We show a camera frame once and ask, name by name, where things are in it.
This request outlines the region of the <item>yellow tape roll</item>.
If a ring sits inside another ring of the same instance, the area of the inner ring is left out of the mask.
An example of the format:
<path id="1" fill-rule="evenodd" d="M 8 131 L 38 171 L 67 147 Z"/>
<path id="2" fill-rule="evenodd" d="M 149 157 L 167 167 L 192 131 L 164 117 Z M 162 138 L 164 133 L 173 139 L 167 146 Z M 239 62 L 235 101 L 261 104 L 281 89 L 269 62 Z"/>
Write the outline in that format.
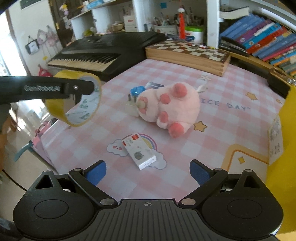
<path id="1" fill-rule="evenodd" d="M 74 127 L 85 124 L 99 108 L 102 95 L 100 79 L 91 73 L 72 70 L 61 70 L 54 76 L 67 78 L 71 84 L 75 80 L 89 81 L 94 84 L 94 90 L 90 95 L 77 93 L 71 94 L 68 99 L 45 100 L 45 107 L 52 116 Z"/>

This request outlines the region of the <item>small white red box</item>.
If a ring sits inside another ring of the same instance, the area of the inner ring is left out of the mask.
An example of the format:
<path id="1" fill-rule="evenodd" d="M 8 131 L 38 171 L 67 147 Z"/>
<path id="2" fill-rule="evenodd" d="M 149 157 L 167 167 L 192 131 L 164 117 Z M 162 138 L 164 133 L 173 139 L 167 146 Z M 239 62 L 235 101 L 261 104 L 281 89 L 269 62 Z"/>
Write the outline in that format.
<path id="1" fill-rule="evenodd" d="M 140 170 L 154 163 L 157 158 L 140 134 L 133 133 L 122 140 L 126 151 Z"/>

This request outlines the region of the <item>pink plush pig toy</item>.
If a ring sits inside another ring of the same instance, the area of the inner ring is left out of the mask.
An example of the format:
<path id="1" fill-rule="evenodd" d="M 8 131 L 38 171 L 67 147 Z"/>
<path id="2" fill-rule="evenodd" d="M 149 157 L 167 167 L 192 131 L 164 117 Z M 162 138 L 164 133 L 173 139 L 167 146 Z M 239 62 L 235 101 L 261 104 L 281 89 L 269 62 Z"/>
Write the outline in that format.
<path id="1" fill-rule="evenodd" d="M 200 112 L 199 92 L 185 82 L 148 89 L 137 97 L 141 118 L 168 130 L 172 138 L 184 135 Z"/>

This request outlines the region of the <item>pink hanging bag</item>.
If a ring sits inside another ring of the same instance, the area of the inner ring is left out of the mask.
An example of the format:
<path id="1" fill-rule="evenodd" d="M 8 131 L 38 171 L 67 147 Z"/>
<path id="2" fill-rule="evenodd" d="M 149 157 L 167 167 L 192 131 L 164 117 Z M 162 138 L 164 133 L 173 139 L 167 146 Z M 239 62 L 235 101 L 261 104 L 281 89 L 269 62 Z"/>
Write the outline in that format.
<path id="1" fill-rule="evenodd" d="M 53 77 L 53 75 L 47 69 L 44 69 L 40 64 L 38 65 L 38 67 L 39 67 L 38 76 Z"/>

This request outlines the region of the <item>black electronic keyboard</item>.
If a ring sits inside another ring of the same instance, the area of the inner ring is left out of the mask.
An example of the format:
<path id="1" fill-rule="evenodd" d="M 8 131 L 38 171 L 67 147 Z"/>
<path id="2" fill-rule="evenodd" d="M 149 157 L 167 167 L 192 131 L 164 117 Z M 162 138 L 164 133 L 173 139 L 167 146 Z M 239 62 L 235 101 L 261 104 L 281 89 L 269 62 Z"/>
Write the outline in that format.
<path id="1" fill-rule="evenodd" d="M 62 49 L 48 66 L 92 73 L 107 82 L 145 60 L 146 47 L 165 40 L 165 34 L 155 32 L 87 37 Z"/>

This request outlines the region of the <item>pink checkered table mat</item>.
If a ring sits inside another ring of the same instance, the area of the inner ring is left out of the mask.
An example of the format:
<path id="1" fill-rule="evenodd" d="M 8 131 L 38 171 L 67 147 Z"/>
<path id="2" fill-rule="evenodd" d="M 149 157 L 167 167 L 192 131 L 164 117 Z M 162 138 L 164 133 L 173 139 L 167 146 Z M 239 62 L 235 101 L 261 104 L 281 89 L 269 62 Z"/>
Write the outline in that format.
<path id="1" fill-rule="evenodd" d="M 167 110 L 151 122 L 133 116 L 128 94 L 149 82 L 203 87 L 193 104 L 198 116 L 173 120 Z M 253 169 L 264 179 L 268 130 L 284 102 L 264 78 L 233 65 L 218 77 L 147 59 L 103 85 L 99 109 L 87 123 L 57 121 L 42 144 L 60 174 L 104 160 L 98 187 L 115 199 L 178 200 L 197 188 L 189 172 L 193 159 L 233 173 Z"/>

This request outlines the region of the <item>blue crumpled wrapper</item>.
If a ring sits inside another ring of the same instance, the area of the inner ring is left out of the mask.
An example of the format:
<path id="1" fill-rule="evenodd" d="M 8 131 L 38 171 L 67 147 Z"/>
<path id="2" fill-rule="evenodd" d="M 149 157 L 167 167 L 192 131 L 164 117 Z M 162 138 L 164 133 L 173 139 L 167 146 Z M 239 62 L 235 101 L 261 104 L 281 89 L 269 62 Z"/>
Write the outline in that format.
<path id="1" fill-rule="evenodd" d="M 138 97 L 145 90 L 146 90 L 146 88 L 144 86 L 136 86 L 130 90 L 130 94 L 131 94 L 131 96 Z"/>

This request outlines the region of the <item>yellow cardboard box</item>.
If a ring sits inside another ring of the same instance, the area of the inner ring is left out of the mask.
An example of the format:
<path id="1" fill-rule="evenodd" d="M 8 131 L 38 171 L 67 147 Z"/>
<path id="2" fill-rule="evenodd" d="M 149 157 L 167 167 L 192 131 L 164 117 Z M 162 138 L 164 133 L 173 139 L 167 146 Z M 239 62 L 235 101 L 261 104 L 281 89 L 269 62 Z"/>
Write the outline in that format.
<path id="1" fill-rule="evenodd" d="M 280 240 L 295 240 L 295 87 L 268 130 L 266 185 L 283 208 Z"/>

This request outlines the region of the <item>white blue card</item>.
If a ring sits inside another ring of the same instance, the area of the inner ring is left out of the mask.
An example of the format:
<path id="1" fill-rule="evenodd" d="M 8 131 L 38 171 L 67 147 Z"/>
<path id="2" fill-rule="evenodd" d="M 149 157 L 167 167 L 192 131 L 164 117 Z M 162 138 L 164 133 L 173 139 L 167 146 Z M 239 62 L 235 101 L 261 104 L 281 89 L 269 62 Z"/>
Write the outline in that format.
<path id="1" fill-rule="evenodd" d="M 158 84 L 158 83 L 155 83 L 155 82 L 151 82 L 151 81 L 149 81 L 149 82 L 145 85 L 145 89 L 158 89 L 158 88 L 161 88 L 161 87 L 165 87 L 165 86 L 162 85 L 162 84 Z"/>

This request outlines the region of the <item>wooden chess board box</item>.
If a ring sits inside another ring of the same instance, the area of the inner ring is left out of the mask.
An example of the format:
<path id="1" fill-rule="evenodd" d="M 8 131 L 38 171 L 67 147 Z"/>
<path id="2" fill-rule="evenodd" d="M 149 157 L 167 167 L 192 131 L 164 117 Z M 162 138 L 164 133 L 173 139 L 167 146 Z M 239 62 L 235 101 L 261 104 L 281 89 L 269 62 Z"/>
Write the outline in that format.
<path id="1" fill-rule="evenodd" d="M 166 40 L 145 48 L 148 59 L 182 65 L 222 77 L 230 63 L 228 52 L 212 47 Z"/>

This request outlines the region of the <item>white green lidded jar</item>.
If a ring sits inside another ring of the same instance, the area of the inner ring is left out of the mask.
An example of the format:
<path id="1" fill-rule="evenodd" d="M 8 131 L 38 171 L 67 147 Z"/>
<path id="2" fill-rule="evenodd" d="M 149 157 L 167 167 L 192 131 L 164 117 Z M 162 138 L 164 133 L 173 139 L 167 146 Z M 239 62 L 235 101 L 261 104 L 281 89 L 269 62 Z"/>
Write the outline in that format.
<path id="1" fill-rule="evenodd" d="M 185 41 L 194 44 L 203 44 L 204 27 L 203 26 L 186 26 Z"/>

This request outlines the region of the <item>red tassel ornament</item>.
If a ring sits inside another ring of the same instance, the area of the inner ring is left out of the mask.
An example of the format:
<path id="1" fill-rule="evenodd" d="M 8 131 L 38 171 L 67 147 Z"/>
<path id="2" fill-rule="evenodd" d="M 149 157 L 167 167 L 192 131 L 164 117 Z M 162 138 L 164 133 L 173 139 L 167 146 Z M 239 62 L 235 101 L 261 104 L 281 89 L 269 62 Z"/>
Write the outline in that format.
<path id="1" fill-rule="evenodd" d="M 184 20 L 184 8 L 178 8 L 178 17 L 179 17 L 179 38 L 185 39 L 185 20 Z"/>

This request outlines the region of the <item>row of colourful books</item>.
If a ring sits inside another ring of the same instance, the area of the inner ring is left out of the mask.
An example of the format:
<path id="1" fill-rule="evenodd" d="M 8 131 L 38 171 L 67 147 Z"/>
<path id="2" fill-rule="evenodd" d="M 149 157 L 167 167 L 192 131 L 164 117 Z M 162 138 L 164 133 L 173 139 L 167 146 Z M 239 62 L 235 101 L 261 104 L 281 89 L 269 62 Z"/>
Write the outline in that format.
<path id="1" fill-rule="evenodd" d="M 254 14 L 228 20 L 220 29 L 221 49 L 253 56 L 295 77 L 295 31 Z"/>

